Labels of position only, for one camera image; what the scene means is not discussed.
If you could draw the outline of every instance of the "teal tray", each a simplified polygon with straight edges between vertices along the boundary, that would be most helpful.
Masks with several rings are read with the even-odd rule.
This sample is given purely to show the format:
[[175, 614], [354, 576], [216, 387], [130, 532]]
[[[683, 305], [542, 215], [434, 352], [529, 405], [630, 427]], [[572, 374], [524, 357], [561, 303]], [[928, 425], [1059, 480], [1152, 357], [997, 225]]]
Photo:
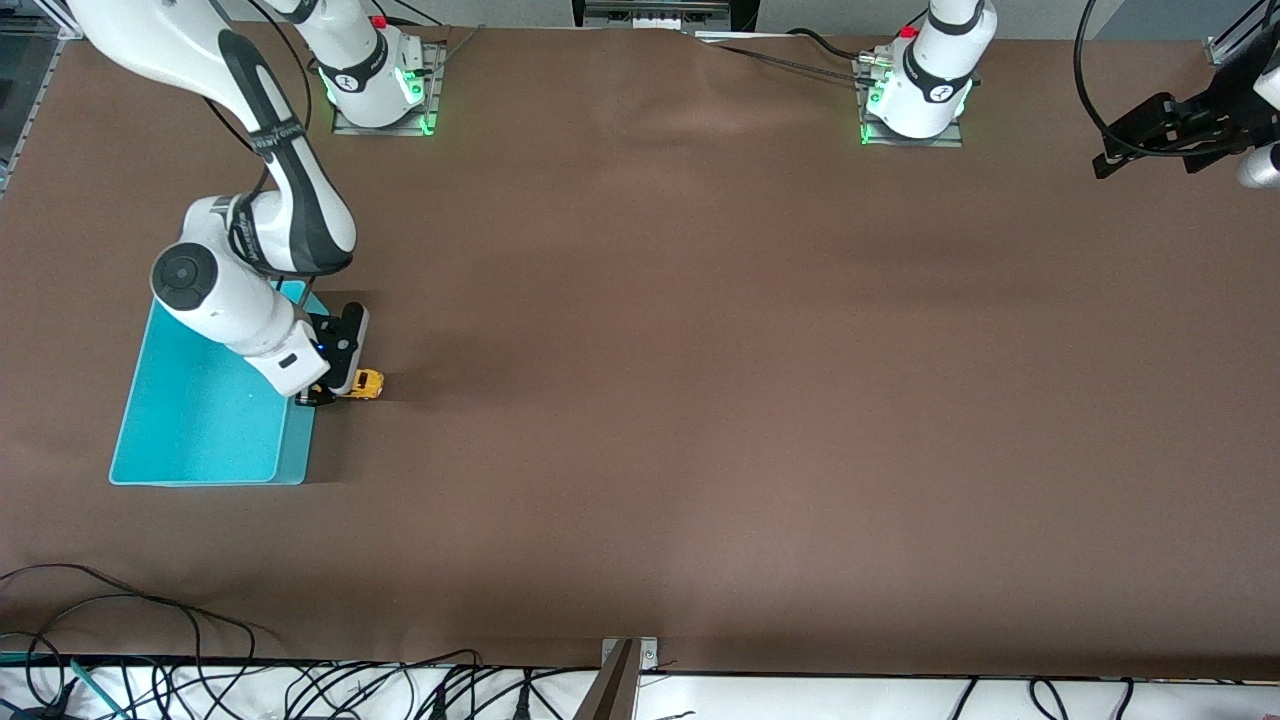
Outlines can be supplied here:
[[[297, 300], [303, 283], [283, 292]], [[308, 313], [326, 313], [315, 295]], [[307, 473], [315, 407], [282, 397], [225, 346], [155, 300], [115, 442], [119, 486], [292, 486]]]

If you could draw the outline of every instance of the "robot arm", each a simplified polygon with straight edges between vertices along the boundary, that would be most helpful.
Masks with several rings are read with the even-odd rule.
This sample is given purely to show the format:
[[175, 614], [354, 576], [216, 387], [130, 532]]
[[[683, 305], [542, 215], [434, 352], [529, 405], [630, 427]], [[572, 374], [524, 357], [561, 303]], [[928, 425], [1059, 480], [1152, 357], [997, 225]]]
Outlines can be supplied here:
[[214, 5], [154, 0], [70, 5], [104, 55], [142, 77], [221, 104], [248, 131], [280, 190], [234, 204], [238, 255], [266, 274], [324, 275], [351, 263], [356, 249], [351, 213], [266, 61], [252, 42], [232, 32]]
[[422, 41], [380, 23], [374, 27], [360, 0], [266, 0], [293, 23], [320, 63], [334, 104], [352, 123], [396, 123], [424, 95], [404, 77], [422, 67]]
[[351, 388], [367, 315], [356, 304], [340, 352], [317, 340], [316, 318], [262, 275], [316, 277], [351, 263], [355, 222], [329, 183], [257, 49], [207, 1], [72, 0], [90, 41], [143, 77], [220, 102], [244, 124], [279, 191], [206, 197], [187, 210], [179, 241], [156, 259], [156, 300], [197, 333], [243, 356], [284, 396]]
[[[1253, 82], [1253, 91], [1280, 110], [1280, 51], [1267, 63], [1267, 68]], [[1235, 177], [1244, 187], [1261, 190], [1280, 187], [1280, 142], [1254, 147], [1235, 169]]]
[[937, 136], [960, 114], [995, 35], [996, 9], [987, 0], [932, 0], [918, 35], [877, 47], [877, 55], [890, 55], [890, 73], [867, 109], [899, 135]]

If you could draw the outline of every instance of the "cable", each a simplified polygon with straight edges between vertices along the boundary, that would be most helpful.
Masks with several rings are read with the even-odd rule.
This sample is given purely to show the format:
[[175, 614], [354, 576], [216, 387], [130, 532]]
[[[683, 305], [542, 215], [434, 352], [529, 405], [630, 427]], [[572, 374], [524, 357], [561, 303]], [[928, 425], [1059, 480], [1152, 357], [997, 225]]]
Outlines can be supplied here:
[[465, 46], [472, 37], [475, 37], [475, 35], [477, 32], [480, 32], [480, 28], [483, 28], [483, 27], [488, 27], [488, 26], [485, 26], [484, 23], [480, 23], [476, 27], [471, 28], [471, 32], [468, 32], [467, 36], [463, 37], [461, 42], [458, 42], [458, 46], [454, 47], [453, 50], [449, 50], [449, 54], [444, 56], [444, 60], [440, 60], [440, 65], [447, 65], [449, 63], [449, 60], [452, 60], [453, 56], [457, 55], [460, 50], [462, 50], [462, 46]]
[[525, 667], [525, 682], [520, 684], [520, 696], [516, 698], [516, 710], [511, 714], [511, 720], [534, 720], [529, 714], [529, 691], [534, 687], [534, 671]]
[[205, 97], [204, 95], [201, 95], [200, 99], [205, 101], [205, 105], [209, 105], [209, 110], [214, 113], [214, 117], [218, 118], [218, 122], [223, 123], [223, 127], [227, 128], [227, 132], [232, 133], [232, 137], [236, 138], [236, 142], [239, 142], [241, 145], [244, 146], [244, 150], [252, 152], [253, 149], [250, 146], [248, 141], [241, 137], [239, 131], [237, 131], [232, 126], [232, 123], [227, 119], [227, 115], [224, 115], [223, 111], [218, 109], [218, 105], [214, 105], [214, 101]]
[[[303, 88], [306, 91], [306, 100], [307, 100], [307, 109], [306, 109], [306, 114], [305, 114], [303, 120], [302, 120], [302, 127], [305, 129], [311, 129], [311, 115], [312, 115], [311, 82], [307, 78], [306, 67], [302, 64], [302, 59], [298, 56], [297, 50], [293, 49], [293, 44], [289, 42], [288, 36], [284, 35], [284, 29], [282, 29], [280, 24], [275, 22], [275, 18], [273, 18], [257, 3], [257, 0], [248, 0], [248, 3], [250, 3], [250, 5], [253, 5], [253, 9], [256, 9], [257, 13], [260, 15], [262, 15], [264, 19], [266, 19], [266, 22], [269, 22], [271, 24], [271, 28], [275, 29], [275, 35], [278, 35], [280, 37], [280, 41], [284, 42], [284, 46], [289, 50], [289, 54], [293, 55], [293, 61], [298, 65], [298, 70], [302, 74], [302, 83], [303, 83]], [[241, 133], [234, 128], [234, 126], [230, 124], [230, 122], [227, 119], [227, 117], [223, 115], [223, 111], [218, 109], [218, 106], [214, 104], [214, 101], [210, 100], [210, 99], [207, 99], [207, 97], [204, 97], [204, 96], [201, 96], [201, 99], [205, 101], [205, 105], [209, 105], [209, 109], [214, 113], [214, 117], [218, 118], [218, 122], [220, 122], [223, 124], [223, 127], [227, 128], [227, 132], [232, 133], [232, 136], [236, 137], [236, 141], [244, 146], [244, 150], [248, 150], [250, 152], [252, 152], [253, 147], [250, 146], [250, 143], [248, 143], [247, 140], [244, 140], [243, 137], [241, 137]]]
[[545, 697], [543, 697], [543, 692], [538, 689], [538, 685], [534, 684], [532, 679], [529, 680], [529, 689], [534, 691], [534, 697], [538, 698], [538, 702], [543, 703], [543, 707], [545, 707], [547, 711], [550, 712], [556, 717], [556, 720], [564, 720], [564, 716], [561, 715], [556, 710], [556, 707], [552, 706], [552, 703], [547, 701]]
[[209, 708], [209, 712], [205, 715], [205, 720], [209, 720], [211, 717], [211, 715], [212, 715], [212, 712], [214, 712], [215, 708], [221, 708], [224, 712], [227, 712], [228, 715], [230, 715], [234, 720], [244, 720], [243, 717], [241, 717], [239, 715], [237, 715], [234, 711], [232, 711], [230, 708], [228, 708], [223, 703], [223, 698], [225, 698], [227, 693], [230, 692], [230, 689], [236, 685], [236, 682], [238, 682], [239, 676], [242, 676], [244, 674], [244, 671], [247, 670], [247, 665], [241, 667], [241, 671], [237, 673], [236, 679], [233, 679], [227, 685], [227, 688], [223, 689], [221, 693], [215, 694], [214, 691], [212, 691], [212, 688], [209, 685], [207, 680], [205, 679], [205, 674], [204, 674], [204, 657], [201, 655], [201, 647], [202, 646], [201, 646], [200, 621], [196, 619], [196, 615], [200, 615], [200, 616], [206, 618], [209, 620], [218, 620], [220, 623], [224, 623], [227, 625], [232, 625], [232, 626], [238, 628], [242, 632], [244, 632], [248, 635], [248, 655], [246, 656], [246, 660], [252, 661], [253, 660], [253, 653], [255, 653], [255, 651], [257, 648], [257, 634], [253, 632], [253, 629], [247, 623], [243, 623], [241, 620], [236, 620], [234, 618], [228, 618], [225, 615], [220, 615], [218, 612], [212, 612], [212, 611], [209, 611], [209, 610], [201, 610], [198, 607], [195, 607], [195, 606], [191, 606], [191, 605], [186, 605], [186, 603], [182, 603], [182, 602], [166, 598], [166, 597], [154, 596], [154, 594], [145, 593], [145, 592], [142, 592], [142, 591], [140, 591], [140, 589], [137, 589], [137, 588], [134, 588], [134, 587], [132, 587], [132, 585], [129, 585], [127, 583], [123, 583], [120, 580], [116, 580], [115, 578], [111, 578], [110, 575], [106, 575], [105, 573], [102, 573], [100, 570], [95, 570], [93, 568], [90, 568], [87, 565], [79, 565], [79, 564], [76, 564], [76, 562], [41, 562], [41, 564], [36, 564], [36, 565], [27, 565], [24, 568], [19, 568], [17, 570], [10, 570], [9, 573], [5, 573], [4, 575], [0, 575], [0, 583], [4, 583], [5, 580], [10, 580], [10, 579], [13, 579], [13, 578], [15, 578], [18, 575], [26, 574], [26, 573], [32, 573], [35, 570], [47, 570], [47, 569], [55, 569], [55, 568], [56, 569], [77, 570], [77, 571], [79, 571], [82, 574], [84, 574], [84, 575], [88, 575], [90, 578], [93, 578], [95, 580], [99, 580], [100, 583], [104, 583], [104, 584], [106, 584], [106, 585], [109, 585], [109, 587], [111, 587], [114, 589], [122, 591], [122, 592], [119, 592], [119, 593], [101, 594], [101, 596], [91, 597], [88, 600], [83, 600], [83, 601], [81, 601], [81, 602], [78, 602], [78, 603], [68, 607], [67, 610], [63, 610], [61, 612], [59, 612], [58, 615], [55, 615], [52, 619], [50, 619], [49, 621], [46, 621], [45, 625], [44, 625], [44, 628], [41, 628], [37, 633], [29, 635], [29, 637], [32, 637], [32, 642], [31, 642], [31, 646], [28, 648], [28, 659], [27, 659], [27, 664], [28, 664], [28, 684], [29, 684], [31, 653], [33, 653], [36, 651], [36, 647], [37, 647], [36, 646], [36, 638], [35, 638], [35, 635], [45, 635], [59, 620], [61, 620], [67, 615], [74, 612], [76, 610], [79, 610], [79, 609], [84, 607], [87, 605], [91, 605], [93, 602], [100, 602], [100, 601], [104, 601], [104, 600], [122, 598], [122, 597], [136, 597], [138, 600], [143, 600], [143, 601], [151, 602], [154, 605], [161, 605], [161, 606], [165, 606], [165, 607], [173, 607], [174, 610], [178, 610], [179, 612], [182, 612], [183, 616], [187, 619], [187, 621], [191, 624], [192, 633], [195, 634], [195, 644], [196, 644], [196, 647], [195, 647], [196, 673], [201, 678], [201, 682], [202, 682], [202, 685], [205, 688], [205, 692], [207, 692], [209, 697], [212, 698], [212, 706]]
[[[160, 698], [164, 698], [166, 702], [172, 701], [173, 698], [178, 698], [179, 702], [183, 702], [182, 701], [182, 696], [180, 696], [180, 691], [183, 691], [184, 688], [189, 688], [192, 685], [198, 685], [202, 682], [200, 678], [196, 678], [193, 680], [187, 680], [187, 682], [184, 682], [182, 684], [174, 684], [174, 678], [173, 676], [174, 676], [174, 674], [177, 673], [178, 669], [179, 667], [174, 667], [173, 670], [166, 671], [159, 664], [155, 664], [155, 667], [152, 667], [152, 675], [151, 675], [152, 688], [150, 691], [147, 691], [146, 693], [143, 693], [142, 696], [140, 696], [138, 700], [134, 703], [123, 707], [123, 710], [125, 712], [137, 711], [138, 708], [141, 708], [141, 707], [143, 707], [143, 706], [146, 706], [146, 705], [148, 705], [151, 702], [155, 702], [157, 706], [161, 707], [161, 716], [163, 717], [168, 717], [169, 716], [168, 705], [160, 705]], [[250, 671], [243, 673], [243, 674], [241, 671], [236, 671], [236, 673], [227, 673], [227, 674], [223, 674], [223, 675], [206, 675], [204, 678], [204, 680], [225, 680], [228, 678], [248, 676], [248, 675], [255, 675], [257, 673], [265, 673], [266, 670], [274, 670], [274, 669], [275, 669], [275, 666], [273, 666], [273, 665], [264, 665], [264, 666], [260, 666], [260, 667], [255, 667], [253, 670], [250, 670]], [[159, 683], [156, 682], [156, 678], [155, 678], [156, 670], [160, 671], [161, 676], [165, 680], [165, 684], [169, 687], [169, 689], [166, 689], [164, 692], [160, 692]], [[192, 712], [188, 712], [188, 715], [191, 717], [195, 717], [195, 714], [192, 714]], [[106, 715], [101, 715], [101, 716], [95, 717], [92, 720], [110, 720], [110, 717], [114, 717], [114, 716], [115, 716], [114, 712], [109, 712]]]
[[1129, 701], [1133, 700], [1133, 678], [1123, 678], [1124, 680], [1124, 696], [1120, 697], [1120, 706], [1116, 707], [1116, 714], [1111, 720], [1124, 720], [1124, 711], [1129, 710]]
[[1139, 156], [1152, 156], [1152, 158], [1196, 158], [1201, 155], [1216, 155], [1222, 152], [1221, 147], [1192, 147], [1187, 150], [1148, 150], [1146, 147], [1139, 147], [1133, 145], [1111, 132], [1107, 127], [1106, 120], [1098, 113], [1098, 109], [1093, 106], [1093, 101], [1089, 100], [1089, 91], [1084, 87], [1084, 29], [1089, 24], [1089, 18], [1093, 15], [1093, 6], [1097, 5], [1098, 0], [1085, 0], [1084, 12], [1080, 13], [1080, 24], [1075, 29], [1075, 45], [1071, 53], [1071, 69], [1075, 74], [1075, 94], [1080, 99], [1080, 105], [1084, 106], [1085, 114], [1093, 120], [1093, 124], [1102, 133], [1102, 137], [1115, 142], [1120, 147], [1124, 147], [1129, 152], [1137, 154]]
[[960, 714], [964, 712], [964, 705], [969, 702], [969, 696], [973, 694], [973, 689], [975, 687], [978, 687], [978, 675], [969, 678], [969, 684], [964, 687], [964, 692], [960, 693], [960, 700], [956, 702], [955, 710], [951, 711], [951, 720], [960, 720]]
[[259, 5], [257, 0], [248, 0], [248, 4], [253, 5], [253, 9], [257, 10], [257, 14], [262, 15], [262, 19], [271, 23], [271, 29], [274, 29], [275, 35], [280, 37], [280, 42], [284, 44], [284, 49], [289, 51], [289, 55], [293, 55], [293, 64], [298, 67], [298, 74], [302, 76], [302, 86], [307, 96], [307, 111], [302, 120], [302, 127], [305, 129], [311, 129], [311, 81], [307, 77], [307, 68], [302, 64], [302, 58], [298, 56], [298, 51], [293, 49], [293, 44], [289, 42], [289, 36], [284, 35], [284, 29], [280, 28], [280, 23], [275, 22], [275, 18], [264, 10], [262, 5]]
[[410, 4], [408, 4], [408, 3], [406, 3], [404, 0], [392, 0], [392, 3], [396, 3], [397, 5], [399, 5], [401, 8], [404, 8], [406, 10], [410, 10], [411, 13], [417, 13], [419, 15], [422, 15], [424, 18], [426, 18], [426, 19], [431, 20], [433, 23], [435, 23], [435, 24], [438, 24], [438, 26], [443, 26], [443, 24], [444, 24], [444, 23], [442, 23], [440, 20], [438, 20], [438, 19], [433, 18], [431, 15], [428, 15], [428, 14], [426, 14], [426, 13], [424, 13], [422, 10], [419, 10], [417, 8], [415, 8], [415, 6], [410, 5]]
[[[8, 575], [0, 577], [0, 582], [4, 582], [6, 578]], [[49, 638], [46, 638], [42, 633], [28, 633], [26, 630], [9, 630], [6, 633], [0, 633], [0, 641], [8, 639], [14, 635], [31, 638], [31, 646], [27, 648], [27, 656], [23, 659], [23, 671], [27, 679], [27, 692], [31, 693], [31, 697], [36, 698], [36, 702], [44, 705], [45, 710], [49, 710], [58, 702], [58, 698], [67, 692], [67, 664], [63, 662], [63, 655], [58, 652], [58, 648], [54, 647], [54, 643], [49, 642]], [[40, 694], [40, 692], [36, 691], [36, 680], [31, 675], [31, 660], [36, 653], [36, 648], [41, 644], [49, 648], [49, 652], [54, 656], [54, 661], [58, 664], [58, 693], [55, 693], [54, 700], [50, 701], [46, 701]]]
[[9, 702], [8, 700], [0, 697], [0, 705], [8, 707], [13, 711], [14, 717], [24, 717], [26, 720], [38, 720], [35, 715], [27, 712], [26, 710], [18, 707], [17, 705]]
[[739, 55], [746, 55], [748, 58], [755, 58], [756, 60], [763, 60], [765, 63], [772, 63], [774, 65], [782, 65], [782, 67], [786, 67], [786, 68], [794, 68], [794, 69], [797, 69], [797, 70], [801, 70], [801, 72], [806, 72], [806, 73], [814, 73], [814, 74], [826, 76], [826, 77], [831, 77], [831, 78], [836, 78], [836, 79], [842, 79], [845, 82], [852, 82], [855, 85], [872, 85], [873, 83], [873, 81], [870, 78], [860, 78], [858, 76], [851, 76], [851, 74], [846, 74], [846, 73], [837, 73], [835, 70], [828, 70], [826, 68], [815, 68], [813, 65], [806, 65], [804, 63], [796, 63], [794, 60], [783, 60], [782, 58], [774, 58], [773, 55], [765, 55], [763, 53], [755, 53], [753, 50], [742, 50], [741, 47], [731, 47], [728, 45], [723, 45], [723, 44], [718, 44], [718, 42], [716, 44], [716, 47], [719, 47], [721, 50], [727, 50], [730, 53], [736, 53]]
[[[1041, 705], [1039, 698], [1036, 697], [1036, 685], [1041, 683], [1044, 683], [1044, 685], [1048, 687], [1048, 692], [1053, 696], [1053, 702], [1057, 703], [1057, 710], [1061, 716], [1055, 716], [1043, 705]], [[1057, 688], [1053, 687], [1053, 683], [1043, 678], [1036, 678], [1027, 684], [1027, 694], [1032, 696], [1032, 705], [1036, 706], [1036, 710], [1041, 711], [1041, 715], [1043, 715], [1046, 720], [1069, 720], [1066, 716], [1066, 706], [1062, 705], [1062, 696], [1057, 694]]]
[[814, 31], [812, 31], [812, 29], [809, 29], [806, 27], [794, 27], [794, 28], [791, 28], [791, 29], [787, 31], [787, 35], [803, 35], [805, 37], [812, 37], [812, 38], [814, 38], [814, 41], [818, 42], [818, 45], [822, 45], [823, 50], [826, 50], [827, 53], [831, 53], [832, 55], [835, 55], [837, 58], [844, 58], [846, 60], [856, 60], [858, 59], [858, 53], [850, 53], [847, 50], [841, 50], [840, 47], [836, 47], [835, 45], [827, 42], [826, 37], [818, 35], [817, 32], [814, 32]]
[[[561, 675], [561, 674], [564, 674], [564, 673], [582, 673], [582, 671], [588, 671], [588, 670], [599, 670], [599, 667], [557, 667], [556, 670], [548, 670], [547, 673], [543, 673], [541, 675], [535, 675], [532, 679], [534, 680], [541, 680], [543, 678], [550, 678], [552, 675]], [[498, 691], [497, 693], [493, 694], [493, 697], [490, 697], [489, 700], [486, 700], [483, 703], [480, 703], [479, 707], [472, 708], [471, 710], [471, 715], [467, 715], [467, 720], [475, 720], [476, 715], [480, 714], [485, 707], [489, 707], [490, 705], [493, 705], [494, 702], [497, 702], [498, 698], [500, 698], [502, 696], [504, 696], [504, 694], [507, 694], [507, 693], [509, 693], [512, 691], [518, 689], [520, 685], [524, 685], [524, 684], [525, 684], [525, 680], [520, 680], [518, 683], [516, 683], [513, 685], [509, 685], [509, 687], [507, 687], [504, 689]]]

